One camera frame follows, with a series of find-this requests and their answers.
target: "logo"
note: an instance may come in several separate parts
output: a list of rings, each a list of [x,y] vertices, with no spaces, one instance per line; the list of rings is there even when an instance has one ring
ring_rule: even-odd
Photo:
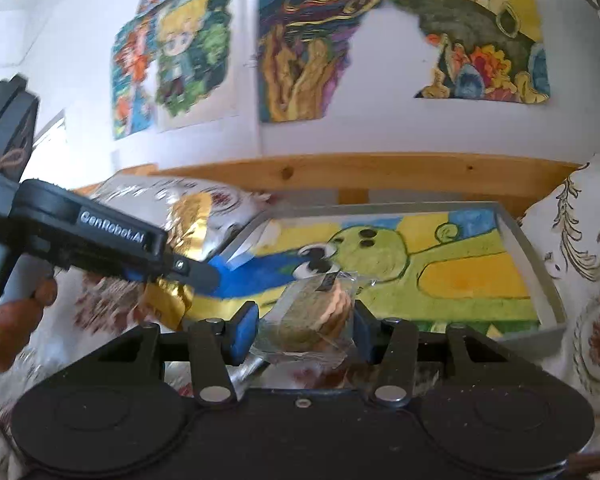
[[[114,236],[119,236],[125,240],[130,240],[138,244],[144,243],[146,234],[142,231],[136,231],[132,228],[123,227],[122,225],[112,222],[111,220],[107,220],[106,218],[98,218],[86,210],[80,213],[79,222],[96,229],[101,229]]]

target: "round black disc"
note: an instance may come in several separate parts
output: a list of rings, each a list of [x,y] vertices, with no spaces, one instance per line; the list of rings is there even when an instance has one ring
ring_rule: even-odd
[[[547,471],[581,451],[593,434],[589,403],[565,384],[476,382],[442,384],[422,399],[424,428],[463,462],[506,474]]]
[[[46,468],[103,475],[145,462],[176,437],[182,398],[168,384],[45,387],[27,392],[13,410],[20,449]]]

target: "window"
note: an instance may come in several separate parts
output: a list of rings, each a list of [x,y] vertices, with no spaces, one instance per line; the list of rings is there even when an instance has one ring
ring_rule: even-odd
[[[38,178],[56,186],[69,188],[72,185],[71,159],[64,114],[61,114],[34,140],[31,158],[20,181]]]

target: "gold foil wrapper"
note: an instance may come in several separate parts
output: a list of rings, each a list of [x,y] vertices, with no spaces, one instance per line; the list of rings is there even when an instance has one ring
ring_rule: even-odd
[[[211,214],[212,198],[209,193],[183,196],[170,208],[165,229],[173,252],[191,260],[202,260],[206,223]],[[194,291],[189,285],[159,278],[149,283],[144,301],[154,310],[160,322],[172,330],[182,327],[182,319],[193,305]]]

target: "wood knot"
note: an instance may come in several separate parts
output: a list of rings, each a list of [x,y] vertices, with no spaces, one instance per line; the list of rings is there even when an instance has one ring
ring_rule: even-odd
[[[294,176],[294,169],[291,166],[285,166],[282,168],[280,175],[282,176],[282,180],[289,180],[292,176]]]

